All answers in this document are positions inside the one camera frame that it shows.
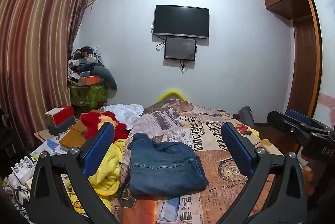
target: metal screw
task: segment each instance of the metal screw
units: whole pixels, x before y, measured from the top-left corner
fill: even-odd
[[[289,152],[289,156],[290,156],[291,158],[295,158],[295,157],[296,157],[295,153],[292,152],[292,151]]]
[[[40,157],[41,158],[44,158],[48,155],[48,153],[46,151],[43,151],[41,154],[40,154]]]
[[[257,148],[257,152],[259,154],[264,154],[266,152],[266,150],[264,148]]]
[[[77,147],[74,147],[74,148],[71,148],[71,149],[70,149],[70,153],[71,153],[71,154],[77,154],[78,151],[79,151],[79,148],[77,148]]]

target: denim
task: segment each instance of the denim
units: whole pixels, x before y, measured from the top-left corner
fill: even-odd
[[[208,185],[200,158],[184,143],[156,143],[145,133],[136,133],[129,149],[129,188],[134,196],[174,197],[205,190]]]

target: striped curtain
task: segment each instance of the striped curtain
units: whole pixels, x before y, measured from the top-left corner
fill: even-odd
[[[0,0],[0,107],[23,143],[36,145],[44,113],[70,104],[68,43],[78,0]]]

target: green bag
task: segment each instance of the green bag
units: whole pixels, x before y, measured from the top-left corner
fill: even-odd
[[[108,99],[107,86],[101,83],[88,86],[70,86],[71,104],[76,106],[96,107],[98,101]]]

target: television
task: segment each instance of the television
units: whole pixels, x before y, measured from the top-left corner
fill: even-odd
[[[197,44],[195,39],[183,37],[166,37],[165,59],[195,61]]]
[[[153,34],[209,38],[209,9],[156,5]]]

